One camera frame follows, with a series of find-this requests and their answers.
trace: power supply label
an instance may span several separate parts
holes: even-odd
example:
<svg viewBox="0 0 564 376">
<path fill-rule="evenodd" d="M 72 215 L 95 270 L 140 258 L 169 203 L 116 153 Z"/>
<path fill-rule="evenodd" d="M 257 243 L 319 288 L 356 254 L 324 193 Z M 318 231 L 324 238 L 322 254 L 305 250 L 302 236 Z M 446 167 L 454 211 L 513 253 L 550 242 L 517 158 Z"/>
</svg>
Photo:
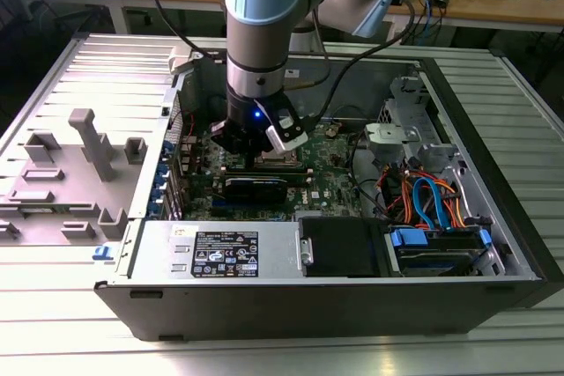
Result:
<svg viewBox="0 0 564 376">
<path fill-rule="evenodd" d="M 258 232 L 197 232 L 193 277 L 258 277 Z"/>
</svg>

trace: black plastic cover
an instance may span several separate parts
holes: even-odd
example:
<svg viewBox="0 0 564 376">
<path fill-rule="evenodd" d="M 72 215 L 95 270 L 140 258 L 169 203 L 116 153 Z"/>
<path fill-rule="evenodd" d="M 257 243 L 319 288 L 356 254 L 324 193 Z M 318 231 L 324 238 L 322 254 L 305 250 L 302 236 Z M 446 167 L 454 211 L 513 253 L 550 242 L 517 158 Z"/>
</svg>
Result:
<svg viewBox="0 0 564 376">
<path fill-rule="evenodd" d="M 384 228 L 373 218 L 305 217 L 300 236 L 311 243 L 314 261 L 306 276 L 390 275 Z"/>
</svg>

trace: motherboard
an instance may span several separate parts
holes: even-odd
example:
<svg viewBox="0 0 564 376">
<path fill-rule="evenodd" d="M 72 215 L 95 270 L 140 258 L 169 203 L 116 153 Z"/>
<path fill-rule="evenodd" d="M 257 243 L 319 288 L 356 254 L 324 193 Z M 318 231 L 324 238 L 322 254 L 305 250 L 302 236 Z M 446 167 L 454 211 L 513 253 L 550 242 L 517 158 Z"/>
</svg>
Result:
<svg viewBox="0 0 564 376">
<path fill-rule="evenodd" d="M 360 216 L 359 194 L 348 176 L 351 134 L 339 130 L 335 123 L 320 124 L 300 149 L 263 153 L 250 168 L 243 156 L 216 145 L 210 133 L 185 138 L 182 173 L 189 200 L 184 219 L 284 222 L 303 216 Z M 270 184 L 261 187 L 264 199 L 226 198 L 228 184 L 249 181 Z M 272 201 L 278 195 L 282 197 Z"/>
</svg>

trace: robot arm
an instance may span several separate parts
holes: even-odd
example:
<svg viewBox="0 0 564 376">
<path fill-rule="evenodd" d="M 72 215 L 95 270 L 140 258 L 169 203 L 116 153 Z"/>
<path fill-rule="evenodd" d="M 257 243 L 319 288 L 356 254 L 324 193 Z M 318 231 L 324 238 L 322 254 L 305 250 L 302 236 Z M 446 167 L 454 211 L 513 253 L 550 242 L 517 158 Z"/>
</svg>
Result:
<svg viewBox="0 0 564 376">
<path fill-rule="evenodd" d="M 370 36 L 391 0 L 226 0 L 227 119 L 211 128 L 216 143 L 249 163 L 272 147 L 290 151 L 308 140 L 284 94 L 292 30 L 318 5 L 325 25 Z"/>
</svg>

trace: electronic circuit board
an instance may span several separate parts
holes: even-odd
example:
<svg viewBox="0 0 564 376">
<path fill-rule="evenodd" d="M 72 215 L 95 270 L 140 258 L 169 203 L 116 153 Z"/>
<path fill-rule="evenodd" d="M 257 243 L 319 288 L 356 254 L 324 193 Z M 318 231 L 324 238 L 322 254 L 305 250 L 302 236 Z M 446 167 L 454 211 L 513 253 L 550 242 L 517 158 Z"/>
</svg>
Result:
<svg viewBox="0 0 564 376">
<path fill-rule="evenodd" d="M 346 161 L 351 146 L 347 134 L 338 127 L 320 124 L 307 144 L 280 157 L 266 153 L 256 166 L 268 166 L 256 173 L 244 168 L 244 157 L 233 155 L 216 145 L 209 133 L 197 142 L 198 168 L 187 174 L 190 202 L 186 220 L 263 220 L 291 221 L 295 213 L 313 212 L 323 216 L 360 216 L 360 200 L 349 180 Z M 277 178 L 288 181 L 284 203 L 276 205 L 221 206 L 217 187 L 229 170 L 241 177 Z"/>
</svg>

